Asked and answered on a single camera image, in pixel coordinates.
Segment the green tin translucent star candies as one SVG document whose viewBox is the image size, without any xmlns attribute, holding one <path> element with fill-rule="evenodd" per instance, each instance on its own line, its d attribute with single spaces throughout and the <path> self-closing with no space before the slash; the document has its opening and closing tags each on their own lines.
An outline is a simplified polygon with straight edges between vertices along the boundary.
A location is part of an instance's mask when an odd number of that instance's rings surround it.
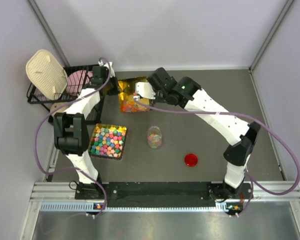
<svg viewBox="0 0 300 240">
<path fill-rule="evenodd" d="M 122 113 L 138 113 L 148 112 L 150 109 L 144 107 L 134 101 L 134 93 L 136 92 L 136 83 L 147 82 L 145 76 L 132 77 L 118 80 L 119 85 L 119 106 Z"/>
</svg>

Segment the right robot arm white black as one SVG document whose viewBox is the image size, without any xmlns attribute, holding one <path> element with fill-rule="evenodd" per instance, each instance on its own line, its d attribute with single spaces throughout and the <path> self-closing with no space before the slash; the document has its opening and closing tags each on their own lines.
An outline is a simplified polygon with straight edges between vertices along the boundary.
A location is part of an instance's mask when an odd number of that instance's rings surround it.
<svg viewBox="0 0 300 240">
<path fill-rule="evenodd" d="M 185 76 L 176 81 L 160 67 L 151 73 L 145 83 L 137 83 L 137 93 L 149 100 L 160 100 L 168 105 L 179 106 L 189 114 L 194 112 L 228 142 L 223 153 L 227 161 L 222 189 L 210 192 L 218 199 L 228 199 L 241 188 L 245 169 L 256 144 L 261 126 L 248 123 L 230 114 L 192 78 Z"/>
</svg>

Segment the clear plastic cup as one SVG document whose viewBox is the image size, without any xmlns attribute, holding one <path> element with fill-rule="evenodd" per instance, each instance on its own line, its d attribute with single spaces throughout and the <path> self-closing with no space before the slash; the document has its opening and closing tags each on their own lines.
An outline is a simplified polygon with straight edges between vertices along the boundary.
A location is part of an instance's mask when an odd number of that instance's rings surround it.
<svg viewBox="0 0 300 240">
<path fill-rule="evenodd" d="M 147 143 L 150 148 L 158 149 L 163 144 L 162 131 L 158 126 L 151 126 L 147 131 Z"/>
</svg>

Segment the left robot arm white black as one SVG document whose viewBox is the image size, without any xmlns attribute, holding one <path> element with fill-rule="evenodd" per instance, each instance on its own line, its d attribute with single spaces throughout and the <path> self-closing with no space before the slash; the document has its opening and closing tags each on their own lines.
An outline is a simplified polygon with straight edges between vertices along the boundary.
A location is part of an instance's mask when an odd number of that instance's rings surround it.
<svg viewBox="0 0 300 240">
<path fill-rule="evenodd" d="M 92 80 L 84 85 L 79 96 L 63 112 L 53 117 L 54 145 L 72 163 L 78 183 L 76 199 L 97 200 L 105 197 L 101 177 L 89 154 L 90 134 L 86 118 L 95 107 L 103 107 L 108 92 L 117 92 L 112 62 L 92 68 Z"/>
</svg>

